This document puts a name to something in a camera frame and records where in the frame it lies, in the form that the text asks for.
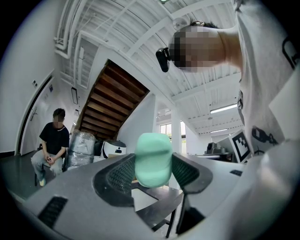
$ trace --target white shirt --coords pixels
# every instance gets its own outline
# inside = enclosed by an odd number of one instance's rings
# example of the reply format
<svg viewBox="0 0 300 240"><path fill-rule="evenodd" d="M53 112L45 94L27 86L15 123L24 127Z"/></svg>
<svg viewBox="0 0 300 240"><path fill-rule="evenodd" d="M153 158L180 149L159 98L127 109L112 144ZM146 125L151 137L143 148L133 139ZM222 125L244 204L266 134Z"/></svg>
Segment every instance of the white shirt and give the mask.
<svg viewBox="0 0 300 240"><path fill-rule="evenodd" d="M254 155L284 140L269 104L293 72L296 51L274 15L258 0L232 0L243 58L238 107Z"/></svg>

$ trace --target sleeve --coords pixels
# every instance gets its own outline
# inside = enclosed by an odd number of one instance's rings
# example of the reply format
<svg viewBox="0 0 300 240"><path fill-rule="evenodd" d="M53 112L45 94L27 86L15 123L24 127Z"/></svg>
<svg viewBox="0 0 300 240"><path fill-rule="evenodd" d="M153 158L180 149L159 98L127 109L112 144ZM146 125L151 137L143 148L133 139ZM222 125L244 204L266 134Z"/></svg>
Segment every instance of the sleeve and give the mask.
<svg viewBox="0 0 300 240"><path fill-rule="evenodd" d="M48 124L44 127L42 133L40 134L40 138L43 140L43 141L47 141L48 140L48 132L49 132L49 127L48 127Z"/></svg>
<svg viewBox="0 0 300 240"><path fill-rule="evenodd" d="M62 140L62 147L68 148L69 147L69 141L70 141L69 132L65 131L64 136L63 136L63 140Z"/></svg>

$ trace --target metal table leg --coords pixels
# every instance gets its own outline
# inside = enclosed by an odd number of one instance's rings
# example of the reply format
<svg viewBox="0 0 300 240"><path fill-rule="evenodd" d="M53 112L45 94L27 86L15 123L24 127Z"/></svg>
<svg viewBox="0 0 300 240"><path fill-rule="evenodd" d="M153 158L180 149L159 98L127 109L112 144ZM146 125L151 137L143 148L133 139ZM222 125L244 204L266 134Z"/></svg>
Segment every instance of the metal table leg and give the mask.
<svg viewBox="0 0 300 240"><path fill-rule="evenodd" d="M169 238L169 235L170 235L173 223L174 223L175 213L176 213L176 209L171 214L171 219L170 219L167 235L165 236L166 238Z"/></svg>

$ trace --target green object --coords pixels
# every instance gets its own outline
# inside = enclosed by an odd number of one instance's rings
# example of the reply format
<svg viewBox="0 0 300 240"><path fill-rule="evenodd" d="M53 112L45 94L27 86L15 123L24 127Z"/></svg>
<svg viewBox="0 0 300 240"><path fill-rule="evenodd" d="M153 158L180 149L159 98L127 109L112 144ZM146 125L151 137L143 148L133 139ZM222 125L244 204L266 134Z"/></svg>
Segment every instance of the green object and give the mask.
<svg viewBox="0 0 300 240"><path fill-rule="evenodd" d="M147 188L166 184L172 173L172 145L165 134L144 133L135 149L135 176Z"/></svg>

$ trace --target pipe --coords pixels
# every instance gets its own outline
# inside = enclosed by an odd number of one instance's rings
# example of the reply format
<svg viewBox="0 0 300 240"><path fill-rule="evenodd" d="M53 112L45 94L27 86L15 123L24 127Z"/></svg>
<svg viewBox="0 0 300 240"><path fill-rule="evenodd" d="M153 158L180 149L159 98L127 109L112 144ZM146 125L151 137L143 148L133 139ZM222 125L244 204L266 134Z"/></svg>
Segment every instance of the pipe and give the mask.
<svg viewBox="0 0 300 240"><path fill-rule="evenodd" d="M118 15L119 13L111 16L109 19L106 19L104 22L100 23L92 32L95 32L98 30L98 28L100 28L104 23L108 22L109 20L111 20L112 18L114 18L116 15Z"/></svg>
<svg viewBox="0 0 300 240"><path fill-rule="evenodd" d="M62 21L63 21L63 19L64 19L64 17L65 17L65 13L66 13L67 7L68 7L68 5L69 5L69 2L70 2L70 0L67 0L67 1L66 1L66 4L65 4L65 6L64 6L64 8L63 8L63 10L62 10L62 13L61 13L60 23L59 23L59 25L58 25L57 35L56 35L56 39L57 39L57 40L60 38L60 30L61 30L61 26L62 26Z"/></svg>
<svg viewBox="0 0 300 240"><path fill-rule="evenodd" d="M65 59L70 59L76 26L78 24L80 15L81 15L81 13L83 11L83 8L84 8L85 4L87 3L87 1L88 0L82 0L80 2L78 10L77 10L77 12L75 14L75 17L74 17L74 20L73 20L73 24L72 24L72 27L71 27L71 31L70 31L69 43L68 43L68 46L67 46L67 53L64 53L64 52L62 52L60 50L55 50L55 52L57 54L59 54L60 56L64 57Z"/></svg>
<svg viewBox="0 0 300 240"><path fill-rule="evenodd" d="M86 23L75 33L74 37L76 37L76 35L80 32L80 30L82 30L85 27L85 25L88 24L93 17L95 17L95 14L92 17L90 17L90 19L88 21L86 21Z"/></svg>
<svg viewBox="0 0 300 240"><path fill-rule="evenodd" d="M64 38L63 38L63 44L55 44L55 46L57 48L61 49L61 50L65 50L67 48L67 38L68 38L68 34L69 34L69 30L70 30L72 18L73 18L73 15L75 13L75 10L76 10L76 7L77 7L79 1L80 0L74 0L74 2L72 4L72 7L70 9L70 12L68 14L67 23L66 23L66 29L65 29Z"/></svg>
<svg viewBox="0 0 300 240"><path fill-rule="evenodd" d="M80 23L78 24L78 26L80 26L81 23L83 22L84 17L85 17L85 15L86 15L86 13L88 12L88 10L90 9L90 7L91 7L91 5L93 4L93 2L94 2L94 0L93 0L92 2L90 2L89 7L88 7L88 9L86 9L86 11L85 11L85 13L84 13L84 15L83 15L83 17L82 17Z"/></svg>
<svg viewBox="0 0 300 240"><path fill-rule="evenodd" d="M76 47L75 47L75 54L74 54L74 65L73 65L73 79L74 83L76 85L76 65L77 65L77 55L80 47L80 42L81 42L81 36L82 36L82 31L79 32L77 42L76 42Z"/></svg>

